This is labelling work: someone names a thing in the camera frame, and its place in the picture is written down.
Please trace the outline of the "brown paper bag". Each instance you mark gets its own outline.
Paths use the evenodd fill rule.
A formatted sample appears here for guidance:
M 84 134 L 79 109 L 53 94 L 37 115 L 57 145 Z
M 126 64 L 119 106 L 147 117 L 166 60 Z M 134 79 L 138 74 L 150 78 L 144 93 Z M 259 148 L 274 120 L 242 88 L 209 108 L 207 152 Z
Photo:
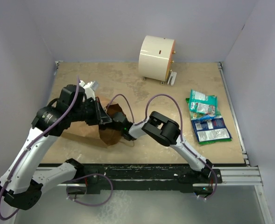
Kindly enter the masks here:
M 68 140 L 103 148 L 116 145 L 123 138 L 120 131 L 108 128 L 102 130 L 98 125 L 89 126 L 84 121 L 72 123 L 61 136 Z

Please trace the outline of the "green white snack bag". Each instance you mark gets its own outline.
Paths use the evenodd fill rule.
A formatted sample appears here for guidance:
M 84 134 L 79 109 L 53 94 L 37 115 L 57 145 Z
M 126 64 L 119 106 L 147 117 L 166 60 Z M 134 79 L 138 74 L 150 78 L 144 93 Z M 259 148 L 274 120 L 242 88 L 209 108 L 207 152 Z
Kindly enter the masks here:
M 190 112 L 191 121 L 192 120 L 210 120 L 214 118 L 223 118 L 218 108 L 216 109 L 215 117 L 208 114 L 200 114 L 195 112 Z

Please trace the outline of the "teal candy bag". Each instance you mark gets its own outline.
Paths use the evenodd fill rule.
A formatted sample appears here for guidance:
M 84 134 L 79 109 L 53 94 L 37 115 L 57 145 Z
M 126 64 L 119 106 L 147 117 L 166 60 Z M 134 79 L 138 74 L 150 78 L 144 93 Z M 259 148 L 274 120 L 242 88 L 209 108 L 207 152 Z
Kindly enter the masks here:
M 190 91 L 189 110 L 191 112 L 215 116 L 217 104 L 216 96 L 205 95 L 195 90 Z

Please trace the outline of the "blue snack bag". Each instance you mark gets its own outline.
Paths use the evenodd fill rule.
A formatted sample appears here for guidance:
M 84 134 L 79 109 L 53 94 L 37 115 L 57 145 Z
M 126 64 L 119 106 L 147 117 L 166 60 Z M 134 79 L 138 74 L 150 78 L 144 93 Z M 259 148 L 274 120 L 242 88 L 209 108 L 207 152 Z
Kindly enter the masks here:
M 199 144 L 204 145 L 232 140 L 232 136 L 228 131 L 223 118 L 192 120 L 191 124 Z

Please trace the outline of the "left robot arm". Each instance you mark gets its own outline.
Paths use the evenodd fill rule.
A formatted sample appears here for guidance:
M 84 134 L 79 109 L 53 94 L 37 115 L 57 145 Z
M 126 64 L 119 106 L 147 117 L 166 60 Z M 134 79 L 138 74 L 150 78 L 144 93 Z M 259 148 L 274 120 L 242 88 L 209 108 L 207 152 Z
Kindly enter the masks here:
M 96 88 L 93 82 L 69 84 L 62 88 L 58 98 L 37 112 L 26 142 L 0 178 L 0 200 L 14 208 L 28 210 L 56 185 L 83 180 L 85 168 L 75 159 L 68 159 L 40 175 L 35 171 L 47 151 L 73 122 L 82 121 L 93 126 L 112 121 L 95 95 Z

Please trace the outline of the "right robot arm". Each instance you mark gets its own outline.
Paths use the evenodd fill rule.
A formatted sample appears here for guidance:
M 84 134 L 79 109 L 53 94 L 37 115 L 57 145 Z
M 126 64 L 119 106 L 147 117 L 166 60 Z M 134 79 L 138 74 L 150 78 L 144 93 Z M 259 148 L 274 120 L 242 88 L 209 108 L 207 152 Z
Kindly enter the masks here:
M 215 185 L 218 184 L 213 164 L 187 142 L 177 122 L 156 111 L 140 123 L 132 123 L 123 113 L 117 112 L 110 118 L 109 123 L 101 124 L 100 129 L 119 131 L 128 141 L 148 135 L 160 145 L 170 147 L 181 155 L 196 173 L 195 176 L 199 182 L 209 181 Z

